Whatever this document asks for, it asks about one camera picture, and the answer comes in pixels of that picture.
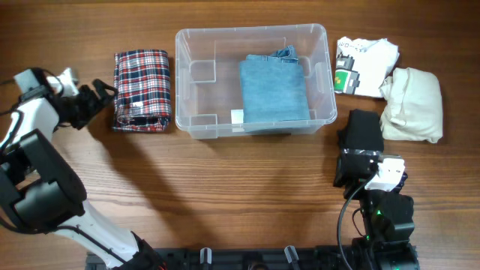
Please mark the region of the red plaid shirt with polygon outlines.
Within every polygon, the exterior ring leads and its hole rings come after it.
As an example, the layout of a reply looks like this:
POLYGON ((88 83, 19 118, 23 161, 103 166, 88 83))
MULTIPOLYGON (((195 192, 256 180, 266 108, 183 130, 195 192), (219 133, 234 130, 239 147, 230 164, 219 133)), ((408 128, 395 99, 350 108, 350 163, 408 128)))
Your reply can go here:
POLYGON ((173 115, 170 64, 162 49, 135 49, 114 56, 113 130, 164 132, 173 115))

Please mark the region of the blue denim jeans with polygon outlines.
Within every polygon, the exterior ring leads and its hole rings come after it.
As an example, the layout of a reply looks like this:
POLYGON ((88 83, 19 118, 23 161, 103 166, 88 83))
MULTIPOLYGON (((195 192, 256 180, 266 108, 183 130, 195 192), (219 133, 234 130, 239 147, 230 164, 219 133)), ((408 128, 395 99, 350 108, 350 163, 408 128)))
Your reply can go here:
POLYGON ((311 118, 304 69, 292 45, 270 55, 249 54, 238 65, 244 123, 311 118))

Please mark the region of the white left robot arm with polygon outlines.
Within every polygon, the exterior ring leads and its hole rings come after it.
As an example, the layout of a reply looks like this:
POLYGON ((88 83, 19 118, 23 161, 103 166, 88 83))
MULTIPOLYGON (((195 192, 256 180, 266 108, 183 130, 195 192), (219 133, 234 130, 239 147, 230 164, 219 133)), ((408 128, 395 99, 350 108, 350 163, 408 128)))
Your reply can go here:
POLYGON ((11 124, 1 141, 1 225, 23 235, 55 234, 98 256, 107 269, 166 269, 144 239, 116 226, 88 200, 80 177, 51 143, 60 127, 85 127, 116 97, 95 79, 80 85, 67 68, 56 76, 30 67, 13 77, 21 91, 6 114, 11 124))

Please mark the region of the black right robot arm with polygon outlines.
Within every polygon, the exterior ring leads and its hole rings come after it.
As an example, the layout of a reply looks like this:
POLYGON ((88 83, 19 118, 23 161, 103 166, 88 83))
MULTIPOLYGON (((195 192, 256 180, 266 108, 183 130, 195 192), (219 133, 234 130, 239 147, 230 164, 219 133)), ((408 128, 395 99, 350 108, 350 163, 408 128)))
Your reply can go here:
POLYGON ((401 194, 408 178, 405 161, 398 154, 384 152, 379 115, 354 109, 337 136, 340 153, 333 185, 344 189, 345 199, 336 227, 340 267, 418 269, 416 249, 410 244, 414 200, 401 194), (355 212, 361 214, 364 232, 344 246, 344 215, 354 200, 359 203, 355 212))

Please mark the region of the folded cream sweatshirt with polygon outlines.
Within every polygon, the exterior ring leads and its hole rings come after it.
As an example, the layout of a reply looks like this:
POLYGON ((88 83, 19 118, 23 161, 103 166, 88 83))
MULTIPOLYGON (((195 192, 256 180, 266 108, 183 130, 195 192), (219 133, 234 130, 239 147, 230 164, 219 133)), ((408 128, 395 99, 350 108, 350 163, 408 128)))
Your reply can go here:
POLYGON ((387 102, 380 116, 385 140, 438 143, 443 137, 443 100, 433 73, 397 67, 379 90, 387 102))

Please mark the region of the white printed t-shirt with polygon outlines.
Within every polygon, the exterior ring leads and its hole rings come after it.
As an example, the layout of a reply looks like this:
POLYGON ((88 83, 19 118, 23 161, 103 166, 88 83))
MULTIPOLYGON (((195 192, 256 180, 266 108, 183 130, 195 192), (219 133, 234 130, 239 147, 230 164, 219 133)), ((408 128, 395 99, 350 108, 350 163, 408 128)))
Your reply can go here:
POLYGON ((335 59, 334 92, 382 98, 380 86, 393 70, 399 56, 398 45, 387 38, 340 38, 335 59))

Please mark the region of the white label on bin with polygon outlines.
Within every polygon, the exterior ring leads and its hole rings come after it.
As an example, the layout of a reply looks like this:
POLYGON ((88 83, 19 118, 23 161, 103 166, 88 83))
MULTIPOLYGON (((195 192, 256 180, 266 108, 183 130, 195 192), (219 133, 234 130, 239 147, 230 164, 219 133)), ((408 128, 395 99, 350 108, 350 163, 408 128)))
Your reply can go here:
POLYGON ((244 110, 232 109, 231 110, 231 123, 233 125, 242 125, 244 123, 244 110))

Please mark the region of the clear plastic storage bin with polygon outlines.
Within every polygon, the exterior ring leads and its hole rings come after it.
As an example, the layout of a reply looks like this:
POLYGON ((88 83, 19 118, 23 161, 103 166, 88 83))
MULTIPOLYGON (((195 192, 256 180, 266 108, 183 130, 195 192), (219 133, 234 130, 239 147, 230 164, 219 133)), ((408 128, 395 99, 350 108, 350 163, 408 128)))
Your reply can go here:
POLYGON ((175 36, 175 123, 196 140, 313 134, 337 118, 326 29, 318 24, 184 28, 175 36), (239 63, 293 45, 304 69, 310 119, 232 124, 243 110, 239 63))

